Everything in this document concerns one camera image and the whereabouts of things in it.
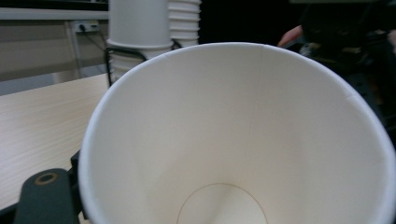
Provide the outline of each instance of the white paper cup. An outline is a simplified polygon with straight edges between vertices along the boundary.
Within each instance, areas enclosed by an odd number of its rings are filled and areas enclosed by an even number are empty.
[[[173,39],[198,39],[198,31],[193,30],[171,30]]]
[[[166,52],[171,51],[172,45],[173,45],[173,42],[171,44],[166,45],[165,47],[162,47],[162,48],[138,49],[138,50],[143,55],[145,55],[147,59],[152,59],[152,58],[155,58],[155,57],[162,55]]]
[[[205,44],[141,63],[106,92],[78,183],[95,224],[382,224],[395,212],[394,150],[325,66]]]
[[[179,27],[186,30],[199,29],[199,20],[188,20],[185,18],[169,18],[170,29]]]
[[[186,20],[200,20],[200,14],[198,12],[185,11],[181,9],[169,9],[169,18],[181,18]]]
[[[167,7],[167,1],[111,1],[108,42],[125,48],[168,45],[171,40]]]
[[[138,66],[142,62],[143,59],[141,58],[112,53],[110,61],[112,82],[117,81],[126,72]]]
[[[175,39],[177,43],[181,45],[181,47],[191,47],[199,44],[198,38],[196,39]]]
[[[169,1],[168,8],[180,8],[188,11],[199,11],[200,1]]]

